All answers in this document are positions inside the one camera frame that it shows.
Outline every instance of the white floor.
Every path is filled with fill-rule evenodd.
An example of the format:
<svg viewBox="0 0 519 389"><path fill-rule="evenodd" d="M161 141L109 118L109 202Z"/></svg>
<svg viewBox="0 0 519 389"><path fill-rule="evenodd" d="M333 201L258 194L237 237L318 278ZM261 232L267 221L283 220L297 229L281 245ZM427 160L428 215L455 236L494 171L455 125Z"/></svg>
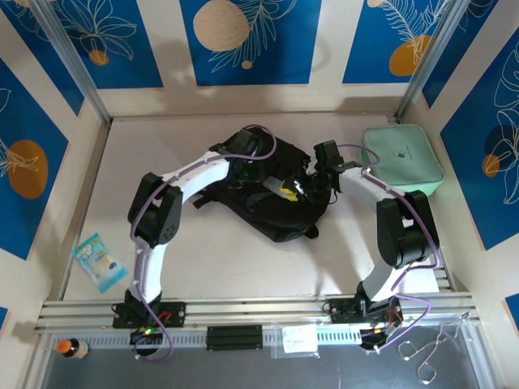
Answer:
<svg viewBox="0 0 519 389"><path fill-rule="evenodd" d="M387 124L387 118L335 113L283 113L215 117L116 120L81 234L94 233L116 259L132 269L135 247L129 238L127 213L140 179L148 172L174 171L201 156L242 126L259 123L312 155L317 143L359 143L362 132ZM344 152L345 160L357 160ZM320 237L272 243L219 203L182 209L180 230L166 251L163 297L288 297L353 294L358 282L379 260L375 215L360 202L340 196L318 223ZM118 299L128 275L100 294L74 263L66 300ZM437 292L432 271L411 273L408 293Z"/></svg>

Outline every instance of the wall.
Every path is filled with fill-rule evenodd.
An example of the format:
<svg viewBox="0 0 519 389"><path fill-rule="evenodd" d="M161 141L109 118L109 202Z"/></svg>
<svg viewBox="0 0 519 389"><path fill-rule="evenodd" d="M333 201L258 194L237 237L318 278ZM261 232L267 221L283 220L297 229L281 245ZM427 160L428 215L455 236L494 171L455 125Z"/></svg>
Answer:
<svg viewBox="0 0 519 389"><path fill-rule="evenodd" d="M53 79L59 69L47 62L55 54L19 3L0 7ZM51 4L109 111L142 116L394 111L447 2ZM77 107L70 89L67 101Z"/></svg>
<svg viewBox="0 0 519 389"><path fill-rule="evenodd" d="M25 357L34 341L31 333L40 312L41 303L49 295L54 280L59 278L57 274L69 256L77 224L80 222L77 212L75 214L76 202L97 139L100 123L88 104L83 104L76 116L62 93L54 86L2 12L0 12L0 36L2 37L0 40L2 62L5 62L14 73L14 80L17 79L23 88L32 95L32 98L26 95L23 100L20 98L17 100L16 94L21 93L22 88L20 87L19 91L11 92L12 98L5 109L0 112L0 120L2 120L0 134L3 138L9 135L20 139L31 139L51 127L58 128L57 134L55 132L45 133L45 137L51 137L51 139L47 139L49 142L45 143L45 146L43 146L45 139L41 140L49 166L48 179L46 182L44 180L42 184L45 187L44 193L49 192L48 201L45 201L46 198L43 195L35 199L28 199L21 195L28 195L23 188L31 187L33 182L25 182L26 186L16 186L17 184L13 183L16 177L21 177L18 174L33 171L31 169L24 170L23 166L18 166L17 174L11 171L0 177L0 184L2 184L0 198L3 202L2 235L11 234L14 239L19 238L17 230L15 231L16 220L5 220L5 210L8 207L13 208L13 204L9 201L15 196L18 196L17 199L20 201L16 209L26 217L27 225L39 224L27 256L24 254L24 250L18 251L11 248L10 251L0 250L0 306L8 309L7 318L0 334L0 377L2 377L2 387L8 389L15 387L20 371L23 369ZM2 71L0 74L2 81L6 80L6 73L6 71ZM35 112L31 107L37 105L32 102L31 105L28 103L32 99L44 112L38 114L36 123L32 121ZM16 113L19 114L19 122L12 120ZM66 147L63 159L62 155L55 154L61 150L55 148L57 143ZM52 185L51 177L54 165L57 165L58 171L55 174L54 185ZM15 193L14 188L18 188L19 193ZM41 207L45 209L41 221L38 215L26 212L27 209L31 209L30 204L38 201L42 202Z"/></svg>
<svg viewBox="0 0 519 389"><path fill-rule="evenodd" d="M517 387L519 384L519 370L513 358L519 348L519 333L504 304L507 296L519 292L519 235L485 250L440 132L517 28L519 2L499 0L432 107L429 109L420 96L405 117L406 122L417 123L426 130L444 167L445 182L431 197L440 240L448 267L457 280L458 287L466 287L474 297L491 350L507 387ZM475 111L470 114L475 115L478 114L476 111L487 109L489 99L493 108L493 98L493 94L480 96L480 103L473 107ZM488 129L473 127L468 132L476 136L480 130ZM459 128L459 131L465 131L465 128ZM483 146L481 150L471 151L482 154ZM481 187L482 197L488 192L488 188L493 190L498 183L489 178L488 185L489 187ZM516 211L516 206L510 207L510 212ZM509 226L515 228L517 222Z"/></svg>

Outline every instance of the black backpack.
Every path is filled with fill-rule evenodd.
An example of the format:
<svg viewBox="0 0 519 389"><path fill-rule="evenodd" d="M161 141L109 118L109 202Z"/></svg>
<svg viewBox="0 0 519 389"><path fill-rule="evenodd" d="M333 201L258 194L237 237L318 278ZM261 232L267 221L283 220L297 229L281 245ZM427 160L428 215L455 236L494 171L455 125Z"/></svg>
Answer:
<svg viewBox="0 0 519 389"><path fill-rule="evenodd" d="M254 130L264 140L262 151L268 152L272 148L270 135L261 129ZM276 151L261 166L263 178L293 181L306 175L309 162L310 157L305 152L277 138ZM287 242L302 235L310 239L318 237L319 230L315 223L330 201L330 190L313 194L310 198L298 196L298 201L289 201L267 189L261 182L240 182L237 187L232 177L208 186L199 194L202 198L194 202L195 207L200 208L210 201L222 203L274 242Z"/></svg>

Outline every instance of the bottle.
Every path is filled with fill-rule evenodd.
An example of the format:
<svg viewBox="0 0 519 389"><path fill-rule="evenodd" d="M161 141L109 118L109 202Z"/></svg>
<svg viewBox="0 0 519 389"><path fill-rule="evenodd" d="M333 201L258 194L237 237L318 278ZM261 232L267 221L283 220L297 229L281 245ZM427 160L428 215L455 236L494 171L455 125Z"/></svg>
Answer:
<svg viewBox="0 0 519 389"><path fill-rule="evenodd" d="M65 358L80 359L88 353L88 344L83 340L76 338L61 339L56 345L56 349Z"/></svg>

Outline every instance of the purple cable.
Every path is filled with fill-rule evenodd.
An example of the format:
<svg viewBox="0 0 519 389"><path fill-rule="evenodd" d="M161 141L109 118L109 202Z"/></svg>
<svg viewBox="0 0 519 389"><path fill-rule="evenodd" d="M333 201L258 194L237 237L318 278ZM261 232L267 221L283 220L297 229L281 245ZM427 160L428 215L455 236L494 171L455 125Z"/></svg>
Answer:
<svg viewBox="0 0 519 389"><path fill-rule="evenodd" d="M139 213L137 214L137 217L131 224L130 239L135 243L135 245L137 247L137 259L135 261L135 267L134 267L135 282L137 283L137 285L136 285L137 293L139 294L139 298L140 298L141 302L143 303L144 308L146 308L146 310L148 311L150 316L153 318L153 320L155 320L157 322L158 326L164 332L164 334L169 342L169 351L165 357L161 357L161 358L157 358L157 359L147 358L147 359L144 359L144 361L164 362L164 361L169 360L171 358L171 356L173 355L173 338L167 332L165 325L157 317L155 312L153 312L153 310L151 309L149 304L144 299L144 293L142 290L142 281L143 281L143 274L144 274L144 258L149 254L150 247L149 247L148 243L146 243L144 240L138 238L135 235L135 231L137 230L137 225L139 224L140 220L143 218L144 213L146 212L146 210L148 209L148 207L150 206L152 201L164 188L166 188L172 182L177 181L179 178L181 178L181 177L185 176L186 174L192 172L193 170L199 168L200 166L206 165L215 160L223 160L223 159L227 159L227 158L239 158L242 160L266 160L267 158L271 157L277 148L276 137L272 134L272 132L267 127L264 127L261 125L250 124L248 126L243 127L244 130L248 130L250 128L261 128L267 134L272 136L272 150L270 152L268 152L264 156L246 156L246 155L241 155L241 154L222 154L219 156L212 156L212 157L208 158L207 160L201 160L191 166L188 166L187 168L182 170L180 173L178 173L176 176L172 176L169 180L163 182L158 188L156 188L153 191L153 193L150 194L148 199L144 202L144 205L142 206L142 208L140 208Z"/></svg>
<svg viewBox="0 0 519 389"><path fill-rule="evenodd" d="M440 257L440 252L438 251L438 247L436 247L436 244L434 242L434 239L432 238L432 235L431 233L429 233L429 230L427 230L427 227L426 225L423 223L423 220L422 218L420 217L420 215L414 210L413 206L409 203L409 201L407 201L405 199L404 196L402 196L400 193L396 192L394 189L392 189L390 186L384 184L382 181L374 178L373 176L371 176L370 174L367 174L367 170L372 168L373 166L375 166L376 164L378 164L380 162L380 157L378 156L378 154L376 152L374 152L373 150L367 148L367 147L364 147L364 146L359 146L357 144L340 144L338 145L338 147L355 147L355 148L360 148L361 150L365 151L365 152L369 152L370 154L372 154L374 157L375 157L375 162L371 162L370 164L367 164L365 166L362 167L362 170L361 170L361 174L364 178L366 178L369 182L377 185L379 188L382 188L383 190L385 190L386 192L388 192L389 194L397 197L400 201L402 201L402 203L405 205L405 207L407 207L407 209L409 209L409 211L411 212L411 215L413 215L414 219L417 221L420 229L423 231L423 234L425 235L425 238L427 239L427 243L429 243L429 246L431 247L432 249L432 254L435 256L435 263L431 264L431 265L421 265L421 266L416 266L416 267L407 267L407 269L405 269L404 272L402 272L402 274L400 274L400 276L398 277L398 279L395 281L395 283L392 285L391 287L391 290L392 292L394 292L394 290L396 288L398 288L398 286L401 284L401 282L404 280L405 276L407 276L409 273L411 273L412 271L415 271L415 270L423 270L423 269L437 269L438 267L441 266L441 257ZM388 347L390 344L394 343L396 340L400 339L403 335L407 334L409 331L411 331L414 327L416 327L418 325L418 323L420 323L423 318L425 318L429 312L431 312L431 309L432 309L432 304L425 298L420 298L420 297L413 297L413 296L407 296L405 294L399 294L399 293L395 293L395 296L398 297L398 298L402 298L404 300L410 300L410 301L417 301L417 302L422 302L424 304L427 305L427 308L425 309L425 312L423 312L423 314L420 315L419 318L417 318L414 322L412 322L404 331L402 331L400 334L398 334L397 336L395 336L393 339L391 339L388 343L380 346L376 352L380 352L382 350L384 350L386 347Z"/></svg>

